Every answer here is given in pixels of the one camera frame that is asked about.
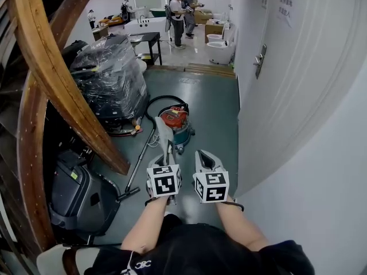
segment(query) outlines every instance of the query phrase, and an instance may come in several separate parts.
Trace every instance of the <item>wooden curved beam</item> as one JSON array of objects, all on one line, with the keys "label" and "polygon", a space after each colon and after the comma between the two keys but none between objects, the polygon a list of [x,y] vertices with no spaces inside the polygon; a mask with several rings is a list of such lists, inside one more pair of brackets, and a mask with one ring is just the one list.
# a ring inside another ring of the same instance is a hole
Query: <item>wooden curved beam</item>
[{"label": "wooden curved beam", "polygon": [[[56,44],[62,49],[89,0],[65,0],[50,26]],[[43,184],[42,142],[47,96],[30,74],[24,86],[18,128],[19,181],[32,232],[40,251],[56,244],[48,215]]]},{"label": "wooden curved beam", "polygon": [[116,149],[75,84],[54,40],[42,0],[14,1],[19,46],[48,99],[103,161],[126,175],[130,164]]}]

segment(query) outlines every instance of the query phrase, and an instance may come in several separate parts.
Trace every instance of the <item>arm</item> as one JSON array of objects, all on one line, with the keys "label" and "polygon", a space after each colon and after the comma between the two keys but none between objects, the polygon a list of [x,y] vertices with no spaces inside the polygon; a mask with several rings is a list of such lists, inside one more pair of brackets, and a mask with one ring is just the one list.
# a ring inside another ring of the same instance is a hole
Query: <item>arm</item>
[{"label": "arm", "polygon": [[186,14],[187,11],[186,10],[183,10],[183,11],[172,11],[175,15],[183,15],[183,14]]},{"label": "arm", "polygon": [[190,7],[191,7],[192,9],[195,9],[195,8],[197,8],[197,7],[200,7],[200,5],[201,5],[201,4],[194,4],[194,3],[191,3],[191,4],[190,4]]},{"label": "arm", "polygon": [[222,203],[216,203],[216,206],[225,232],[234,241],[254,252],[269,245],[264,234],[254,223],[246,219],[239,207]]},{"label": "arm", "polygon": [[132,250],[139,254],[149,252],[157,244],[165,215],[168,197],[150,202],[137,223],[122,242],[122,250]]}]

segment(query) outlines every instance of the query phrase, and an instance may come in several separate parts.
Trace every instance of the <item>black machine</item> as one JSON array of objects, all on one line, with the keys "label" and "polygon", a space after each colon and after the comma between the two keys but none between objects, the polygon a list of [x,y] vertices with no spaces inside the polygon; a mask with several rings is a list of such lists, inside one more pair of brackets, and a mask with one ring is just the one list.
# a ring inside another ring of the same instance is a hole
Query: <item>black machine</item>
[{"label": "black machine", "polygon": [[59,154],[49,204],[53,225],[79,234],[103,235],[121,200],[118,187],[87,169],[85,159],[71,150]]},{"label": "black machine", "polygon": [[125,124],[143,117],[149,96],[127,36],[111,34],[87,46],[70,71],[110,135],[123,134]]}]

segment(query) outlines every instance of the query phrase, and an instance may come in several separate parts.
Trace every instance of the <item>vacuum wand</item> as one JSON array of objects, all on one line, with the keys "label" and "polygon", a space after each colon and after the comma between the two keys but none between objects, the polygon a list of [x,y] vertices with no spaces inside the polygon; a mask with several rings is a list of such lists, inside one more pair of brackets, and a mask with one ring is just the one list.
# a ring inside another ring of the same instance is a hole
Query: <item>vacuum wand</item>
[{"label": "vacuum wand", "polygon": [[121,196],[119,196],[119,197],[117,198],[117,200],[118,200],[118,201],[122,201],[122,200],[124,200],[124,199],[128,198],[129,196],[131,196],[131,195],[133,195],[133,194],[136,194],[136,193],[138,193],[138,192],[140,191],[140,188],[139,188],[139,187],[134,188],[134,189],[132,189],[132,190],[130,190],[130,188],[131,188],[132,182],[134,181],[134,178],[135,178],[135,176],[136,176],[136,173],[138,172],[139,166],[140,166],[140,164],[141,164],[141,162],[142,162],[142,160],[143,160],[143,158],[144,158],[145,152],[146,152],[146,151],[147,151],[147,149],[148,149],[149,141],[150,141],[150,139],[153,137],[154,132],[155,132],[155,130],[156,130],[156,128],[157,128],[157,125],[156,125],[156,123],[155,123],[155,120],[153,119],[153,117],[151,117],[151,116],[148,114],[148,108],[149,108],[149,106],[150,106],[152,103],[154,103],[154,102],[156,102],[156,101],[158,101],[158,100],[160,100],[160,99],[172,99],[172,100],[175,100],[175,101],[179,102],[180,104],[185,104],[185,102],[184,102],[184,101],[182,101],[179,97],[171,96],[171,95],[158,96],[158,97],[156,97],[156,98],[154,98],[154,99],[152,99],[152,100],[150,100],[150,101],[149,101],[149,103],[148,103],[148,105],[147,105],[147,108],[146,108],[146,110],[145,110],[145,115],[146,115],[146,117],[147,117],[147,118],[148,118],[148,119],[153,123],[153,129],[151,130],[151,132],[150,132],[150,134],[149,134],[149,137],[148,137],[148,139],[147,139],[147,142],[145,143],[145,145],[144,145],[144,147],[143,147],[143,150],[142,150],[142,152],[141,152],[141,153],[140,153],[140,155],[139,155],[139,159],[138,159],[138,161],[137,161],[137,163],[136,163],[136,165],[135,165],[135,167],[134,167],[134,170],[133,170],[133,172],[132,172],[132,174],[131,174],[131,176],[130,176],[130,179],[129,179],[128,183],[127,183],[127,186],[126,186],[126,188],[125,188],[125,193],[124,193],[124,194],[122,194]]},{"label": "vacuum wand", "polygon": [[150,139],[152,138],[152,136],[153,136],[154,132],[155,132],[155,128],[153,128],[153,129],[151,130],[150,135],[149,135],[149,137],[148,137],[148,139],[147,139],[147,142],[146,142],[146,143],[145,143],[145,145],[144,145],[143,151],[142,151],[142,152],[140,153],[140,155],[139,155],[138,162],[136,163],[135,168],[134,168],[134,171],[132,172],[131,177],[130,177],[130,179],[129,179],[128,183],[127,183],[127,186],[126,186],[126,188],[125,188],[125,192],[126,192],[126,193],[127,193],[128,191],[130,191],[131,184],[132,184],[132,182],[134,181],[134,178],[135,178],[135,176],[136,176],[136,173],[138,172],[138,169],[139,169],[140,163],[142,162],[142,160],[143,160],[143,158],[144,158],[145,152],[147,151],[147,148],[148,148],[149,141],[150,141]]}]

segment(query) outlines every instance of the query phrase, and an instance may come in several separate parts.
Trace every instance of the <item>gray floor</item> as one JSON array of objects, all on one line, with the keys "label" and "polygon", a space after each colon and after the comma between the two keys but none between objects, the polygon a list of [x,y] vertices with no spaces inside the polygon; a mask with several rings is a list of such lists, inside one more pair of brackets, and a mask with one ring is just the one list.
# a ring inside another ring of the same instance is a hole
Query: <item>gray floor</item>
[{"label": "gray floor", "polygon": [[[189,104],[190,121],[196,135],[185,147],[177,162],[182,172],[182,188],[177,196],[177,205],[167,207],[167,211],[178,215],[186,223],[208,223],[222,227],[213,204],[200,204],[199,197],[192,186],[194,174],[194,152],[198,149],[207,150],[218,156],[229,171],[230,194],[237,187],[237,152],[238,131],[237,114],[239,112],[237,81],[219,76],[197,75],[186,72],[148,70],[144,74],[151,98],[160,95],[175,95]],[[150,108],[151,115],[172,104],[170,100],[161,100]],[[144,118],[144,132],[136,137],[114,138],[116,146],[131,162],[131,175],[138,156],[152,129],[152,124]],[[133,227],[144,209],[148,199],[145,190],[146,168],[148,162],[161,154],[159,148],[148,148],[133,187],[139,186],[141,191],[122,202],[121,207],[107,234],[96,238],[96,243],[117,243]],[[92,168],[116,182],[124,190],[128,177],[118,175],[107,168],[96,158]]]},{"label": "gray floor", "polygon": [[[113,26],[109,28],[109,33],[114,34],[126,34],[123,25]],[[195,27],[193,32],[195,34],[194,38],[188,39],[185,34],[182,36],[182,43],[186,44],[186,49],[180,50],[172,47],[169,44],[168,34],[161,38],[161,52],[163,65],[174,65],[174,66],[187,66],[189,63],[197,64],[208,64],[212,63],[209,61],[209,56],[206,52],[205,43],[205,25],[199,25]],[[135,48],[137,53],[149,53],[148,43],[140,43]],[[155,45],[153,47],[155,53],[158,52],[158,47]]]}]

